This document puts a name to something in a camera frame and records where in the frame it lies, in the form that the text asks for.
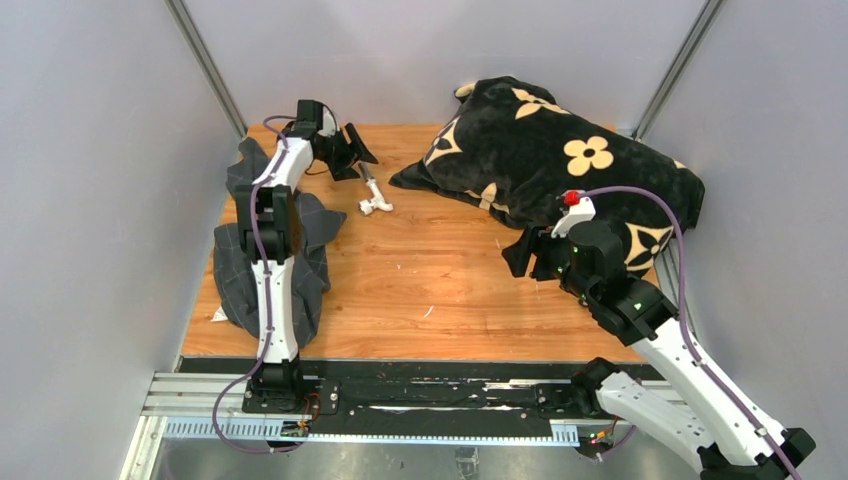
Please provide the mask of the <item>metal tee pipe fitting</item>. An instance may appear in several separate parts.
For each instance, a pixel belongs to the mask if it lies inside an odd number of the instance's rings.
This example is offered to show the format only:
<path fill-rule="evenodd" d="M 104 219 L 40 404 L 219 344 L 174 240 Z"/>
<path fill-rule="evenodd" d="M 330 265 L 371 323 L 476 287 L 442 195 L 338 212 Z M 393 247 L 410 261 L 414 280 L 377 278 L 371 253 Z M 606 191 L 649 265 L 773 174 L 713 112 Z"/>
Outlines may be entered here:
<path fill-rule="evenodd" d="M 359 165 L 358 165 L 358 167 L 359 167 L 359 170 L 360 170 L 360 172 L 361 172 L 361 174 L 362 174 L 363 178 L 364 178 L 366 181 L 370 181 L 370 180 L 372 179 L 372 175 L 371 175 L 371 173 L 370 173 L 370 171 L 369 171 L 369 169 L 368 169 L 367 165 L 366 165 L 365 163 L 363 163 L 363 162 L 360 162 L 360 163 L 359 163 Z"/>

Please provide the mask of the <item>white plastic water faucet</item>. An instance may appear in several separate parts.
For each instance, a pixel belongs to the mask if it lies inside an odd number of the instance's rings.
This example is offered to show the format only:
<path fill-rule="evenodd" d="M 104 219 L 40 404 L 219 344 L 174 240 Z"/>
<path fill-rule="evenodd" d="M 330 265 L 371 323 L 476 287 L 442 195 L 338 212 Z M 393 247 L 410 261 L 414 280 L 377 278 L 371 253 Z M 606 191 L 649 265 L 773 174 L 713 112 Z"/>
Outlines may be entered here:
<path fill-rule="evenodd" d="M 363 215 L 368 216 L 376 211 L 392 212 L 394 210 L 394 205 L 385 199 L 374 178 L 367 179 L 366 186 L 371 196 L 359 202 L 359 210 Z"/>

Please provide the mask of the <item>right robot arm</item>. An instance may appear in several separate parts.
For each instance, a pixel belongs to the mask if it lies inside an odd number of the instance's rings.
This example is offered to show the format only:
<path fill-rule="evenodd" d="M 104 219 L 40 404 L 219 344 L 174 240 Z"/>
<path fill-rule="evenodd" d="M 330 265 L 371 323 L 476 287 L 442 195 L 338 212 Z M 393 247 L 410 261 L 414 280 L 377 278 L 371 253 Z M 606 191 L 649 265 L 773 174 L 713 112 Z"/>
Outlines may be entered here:
<path fill-rule="evenodd" d="M 712 363 L 671 300 L 627 272 L 621 241 L 608 225 L 581 222 L 564 237 L 531 226 L 502 256 L 515 277 L 557 281 L 603 330 L 647 360 L 685 404 L 671 403 L 597 357 L 572 379 L 571 400 L 580 414 L 625 420 L 702 479 L 797 478 L 815 440 L 772 418 Z"/>

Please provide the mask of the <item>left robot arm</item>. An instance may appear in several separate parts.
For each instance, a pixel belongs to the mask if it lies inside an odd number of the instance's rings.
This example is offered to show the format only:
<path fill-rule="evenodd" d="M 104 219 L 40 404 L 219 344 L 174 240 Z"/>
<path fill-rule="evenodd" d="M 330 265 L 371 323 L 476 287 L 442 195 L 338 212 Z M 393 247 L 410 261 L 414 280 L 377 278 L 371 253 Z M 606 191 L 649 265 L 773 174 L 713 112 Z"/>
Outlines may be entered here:
<path fill-rule="evenodd" d="M 240 247 L 256 282 L 260 321 L 257 364 L 249 372 L 243 409 L 297 413 L 309 396 L 300 365 L 292 301 L 295 257 L 302 227 L 295 190 L 316 160 L 336 181 L 359 178 L 355 165 L 375 157 L 352 124 L 340 125 L 332 109 L 301 99 L 287 132 L 276 135 L 268 165 L 235 192 Z"/>

